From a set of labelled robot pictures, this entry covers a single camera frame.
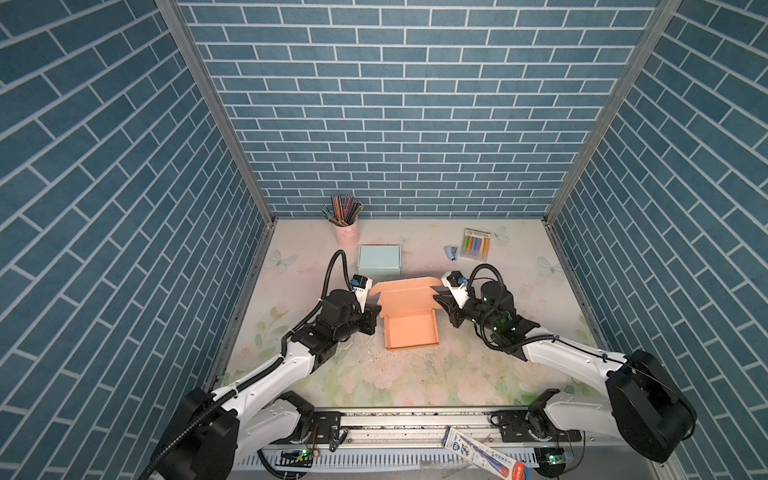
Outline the pink paper box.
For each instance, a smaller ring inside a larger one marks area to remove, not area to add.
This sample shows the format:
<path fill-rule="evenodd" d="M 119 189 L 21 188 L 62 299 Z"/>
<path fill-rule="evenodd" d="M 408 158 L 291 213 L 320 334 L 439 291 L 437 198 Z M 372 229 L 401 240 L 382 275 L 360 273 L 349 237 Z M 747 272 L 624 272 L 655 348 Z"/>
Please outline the pink paper box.
<path fill-rule="evenodd" d="M 432 346 L 439 343 L 434 287 L 442 286 L 434 277 L 378 282 L 370 293 L 377 296 L 384 322 L 388 350 Z"/>

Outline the mint green paper box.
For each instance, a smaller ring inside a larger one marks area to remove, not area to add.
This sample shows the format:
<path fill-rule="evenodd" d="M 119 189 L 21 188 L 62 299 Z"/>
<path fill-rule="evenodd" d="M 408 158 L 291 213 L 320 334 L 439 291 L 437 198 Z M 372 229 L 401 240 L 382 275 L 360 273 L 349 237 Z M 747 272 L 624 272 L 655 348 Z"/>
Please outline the mint green paper box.
<path fill-rule="evenodd" d="M 401 274 L 401 246 L 367 244 L 358 247 L 357 271 L 360 275 L 380 279 Z"/>

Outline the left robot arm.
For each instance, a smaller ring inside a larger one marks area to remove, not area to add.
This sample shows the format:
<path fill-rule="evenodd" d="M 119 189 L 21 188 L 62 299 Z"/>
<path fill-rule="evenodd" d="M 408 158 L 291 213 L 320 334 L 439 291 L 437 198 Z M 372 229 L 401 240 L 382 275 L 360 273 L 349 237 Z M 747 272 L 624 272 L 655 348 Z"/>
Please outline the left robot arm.
<path fill-rule="evenodd" d="M 182 398 L 140 478 L 225 479 L 236 463 L 276 440 L 302 440 L 314 407 L 291 391 L 354 334 L 372 335 L 381 308 L 367 297 L 371 279 L 343 275 L 344 288 L 325 280 L 318 303 L 280 340 L 276 355 L 243 378 Z"/>

